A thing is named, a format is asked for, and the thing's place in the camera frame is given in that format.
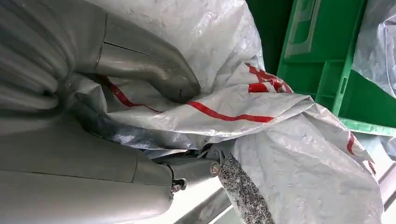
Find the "crumpled plastic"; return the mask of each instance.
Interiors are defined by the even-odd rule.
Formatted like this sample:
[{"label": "crumpled plastic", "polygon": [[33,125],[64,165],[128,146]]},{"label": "crumpled plastic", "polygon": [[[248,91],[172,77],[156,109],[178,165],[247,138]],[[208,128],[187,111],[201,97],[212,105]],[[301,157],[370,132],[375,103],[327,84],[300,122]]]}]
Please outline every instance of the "crumpled plastic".
[{"label": "crumpled plastic", "polygon": [[177,47],[202,93],[181,105],[144,81],[73,74],[86,130],[145,150],[213,144],[236,158],[276,224],[381,223],[379,187],[362,166],[370,156],[331,112],[264,71],[244,0],[90,2]]},{"label": "crumpled plastic", "polygon": [[368,0],[352,69],[396,98],[396,2]]}]

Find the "red stripe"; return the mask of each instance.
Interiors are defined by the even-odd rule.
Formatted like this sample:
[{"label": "red stripe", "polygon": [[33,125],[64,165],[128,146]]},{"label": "red stripe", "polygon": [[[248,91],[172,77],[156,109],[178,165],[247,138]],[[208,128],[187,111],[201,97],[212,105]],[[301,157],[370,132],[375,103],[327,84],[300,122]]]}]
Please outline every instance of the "red stripe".
[{"label": "red stripe", "polygon": [[114,85],[107,76],[102,76],[102,75],[98,75],[100,79],[102,79],[102,81],[106,84],[106,86],[112,91],[113,95],[115,95],[115,97],[125,106],[128,107],[134,107],[134,106],[144,106],[152,111],[161,113],[161,111],[157,111],[154,110],[150,107],[148,107],[145,104],[134,104],[132,103],[125,95],[124,93],[116,86]]},{"label": "red stripe", "polygon": [[255,74],[260,83],[270,82],[271,85],[274,86],[276,92],[280,92],[282,87],[284,87],[286,93],[293,93],[290,87],[285,82],[278,79],[277,77],[268,74],[263,70],[258,71],[255,67],[251,66],[250,64],[246,64],[246,65],[249,67],[249,72]]},{"label": "red stripe", "polygon": [[201,111],[202,113],[205,113],[206,115],[208,115],[212,118],[217,118],[217,119],[221,119],[221,120],[225,120],[225,121],[250,120],[250,121],[254,121],[254,122],[268,123],[272,119],[274,119],[273,117],[252,116],[252,115],[247,115],[247,114],[238,115],[236,117],[229,117],[224,114],[217,113],[216,111],[210,109],[209,107],[207,107],[197,101],[191,101],[191,102],[188,102],[187,104],[194,107],[195,109]]},{"label": "red stripe", "polygon": [[346,146],[346,149],[348,150],[348,152],[351,155],[355,155],[352,151],[352,146],[354,145],[354,143],[355,143],[355,136],[354,136],[354,134],[352,134],[352,132],[349,132],[349,140],[348,140],[348,145]]},{"label": "red stripe", "polygon": [[269,92],[264,83],[249,84],[248,92]]},{"label": "red stripe", "polygon": [[371,171],[373,172],[374,175],[377,174],[377,172],[374,169],[373,164],[370,161],[368,161],[368,166],[370,167],[370,169],[371,169]]}]

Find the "screw head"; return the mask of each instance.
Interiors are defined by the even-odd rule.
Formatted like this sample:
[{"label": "screw head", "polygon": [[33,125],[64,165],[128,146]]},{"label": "screw head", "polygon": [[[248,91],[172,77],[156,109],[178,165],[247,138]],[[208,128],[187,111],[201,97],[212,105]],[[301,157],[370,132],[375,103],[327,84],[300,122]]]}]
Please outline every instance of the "screw head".
[{"label": "screw head", "polygon": [[182,186],[180,184],[173,185],[170,191],[172,194],[175,194],[176,192],[180,191],[182,189]]},{"label": "screw head", "polygon": [[220,172],[220,164],[218,162],[213,162],[210,167],[210,173],[212,176],[217,176]]}]

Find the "green plastic crate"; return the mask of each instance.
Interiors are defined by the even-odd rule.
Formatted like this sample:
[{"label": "green plastic crate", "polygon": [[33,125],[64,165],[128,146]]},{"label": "green plastic crate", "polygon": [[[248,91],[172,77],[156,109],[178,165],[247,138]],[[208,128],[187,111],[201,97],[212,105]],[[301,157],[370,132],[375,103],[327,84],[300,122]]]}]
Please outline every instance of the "green plastic crate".
[{"label": "green plastic crate", "polygon": [[396,100],[351,71],[366,2],[294,0],[277,75],[351,130],[393,136]]}]

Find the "white plastic bag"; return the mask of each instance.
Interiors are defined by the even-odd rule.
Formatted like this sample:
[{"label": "white plastic bag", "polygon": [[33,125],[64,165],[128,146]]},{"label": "white plastic bag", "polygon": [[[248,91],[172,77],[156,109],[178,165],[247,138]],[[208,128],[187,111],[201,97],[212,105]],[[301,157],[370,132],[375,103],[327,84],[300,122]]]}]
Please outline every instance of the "white plastic bag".
[{"label": "white plastic bag", "polygon": [[396,98],[396,2],[368,0],[352,69]]},{"label": "white plastic bag", "polygon": [[143,81],[74,74],[85,127],[141,149],[231,152],[276,224],[381,223],[379,187],[359,165],[369,155],[327,109],[264,72],[244,0],[90,1],[175,45],[202,94],[180,105]]}]

